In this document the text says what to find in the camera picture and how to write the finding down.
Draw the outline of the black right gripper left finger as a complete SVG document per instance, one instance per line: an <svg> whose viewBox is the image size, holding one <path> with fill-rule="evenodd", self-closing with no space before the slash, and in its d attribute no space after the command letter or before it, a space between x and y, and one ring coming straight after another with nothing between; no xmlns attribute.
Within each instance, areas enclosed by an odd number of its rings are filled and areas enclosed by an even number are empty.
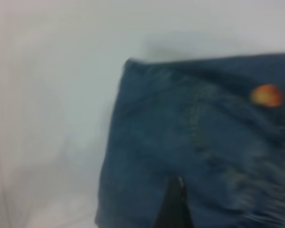
<svg viewBox="0 0 285 228"><path fill-rule="evenodd" d="M174 185L176 179L170 177L167 182L167 188L164 199L154 223L155 228L173 228L174 227Z"/></svg>

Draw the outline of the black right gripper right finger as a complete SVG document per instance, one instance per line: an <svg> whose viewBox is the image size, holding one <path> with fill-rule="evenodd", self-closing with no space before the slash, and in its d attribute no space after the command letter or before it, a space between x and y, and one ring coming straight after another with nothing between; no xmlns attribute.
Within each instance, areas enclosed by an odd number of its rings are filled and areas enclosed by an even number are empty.
<svg viewBox="0 0 285 228"><path fill-rule="evenodd" d="M179 208L177 211L177 221L175 222L176 228L194 228L190 209L188 206L187 189L184 180L181 177L177 177L177 183L179 186Z"/></svg>

